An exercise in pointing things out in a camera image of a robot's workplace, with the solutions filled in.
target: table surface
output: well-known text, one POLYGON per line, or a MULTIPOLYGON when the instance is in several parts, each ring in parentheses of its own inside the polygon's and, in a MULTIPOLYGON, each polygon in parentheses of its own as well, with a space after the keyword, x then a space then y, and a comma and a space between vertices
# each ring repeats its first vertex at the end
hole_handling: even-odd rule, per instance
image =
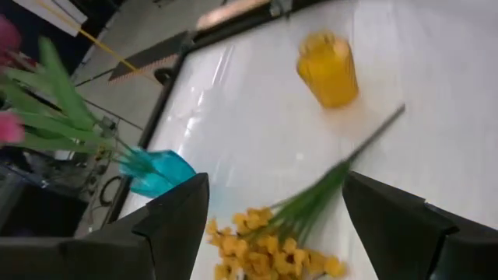
MULTIPOLYGON (((405 114, 354 170, 498 228, 498 2, 326 2, 188 56, 150 150, 172 149, 210 176, 209 217, 270 205, 347 156, 400 103, 405 114), (322 110, 295 73, 306 33, 330 29, 352 45, 361 91, 322 110)), ((130 193, 121 217, 149 199, 130 193)), ((347 261, 347 279, 374 279, 342 198, 309 246, 347 261)), ((203 243, 192 279, 211 275, 203 243)))

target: cable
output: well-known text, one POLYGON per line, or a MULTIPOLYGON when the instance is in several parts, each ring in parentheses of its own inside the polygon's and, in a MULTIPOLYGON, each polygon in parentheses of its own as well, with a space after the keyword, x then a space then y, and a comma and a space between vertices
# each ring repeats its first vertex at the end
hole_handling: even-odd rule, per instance
POLYGON ((109 180, 107 180, 107 182, 102 186, 102 189, 100 189, 100 193, 99 193, 99 202, 100 202, 100 205, 101 206, 104 206, 104 207, 108 207, 108 206, 111 206, 112 205, 112 200, 108 201, 105 199, 105 197, 103 196, 106 192, 106 189, 107 187, 109 187, 110 183, 116 181, 116 180, 119 180, 121 181, 121 176, 114 176, 112 178, 110 178, 109 180))

